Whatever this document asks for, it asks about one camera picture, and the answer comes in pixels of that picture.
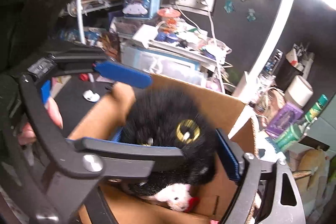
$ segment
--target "purple box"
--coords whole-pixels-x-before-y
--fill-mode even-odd
[[[303,114],[302,109],[287,102],[270,121],[265,131],[272,138],[278,138],[292,123],[295,123]]]

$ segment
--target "blue clamp pad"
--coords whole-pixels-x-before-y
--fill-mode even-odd
[[[244,172],[244,152],[238,144],[230,141],[227,135],[222,133],[221,129],[216,129],[216,133],[219,140],[217,154],[229,180],[237,183]]]
[[[95,71],[105,78],[122,82],[139,89],[145,89],[152,84],[150,74],[124,66],[120,63],[108,60],[102,63],[95,63],[94,67]]]

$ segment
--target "hand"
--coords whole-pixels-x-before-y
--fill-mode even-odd
[[[49,97],[45,108],[55,125],[63,128],[63,119],[59,112],[58,105],[53,98]],[[18,141],[20,145],[26,145],[36,141],[36,135],[29,122],[22,128],[21,134],[18,136]]]

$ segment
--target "yellow plush eye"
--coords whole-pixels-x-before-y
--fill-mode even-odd
[[[189,131],[182,132],[181,128],[188,128]],[[183,120],[177,125],[176,136],[179,141],[184,143],[191,143],[195,141],[200,136],[201,130],[198,125],[193,120]]]

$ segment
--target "white container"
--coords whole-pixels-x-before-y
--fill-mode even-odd
[[[313,88],[302,76],[296,75],[285,91],[286,102],[303,108],[313,95]]]

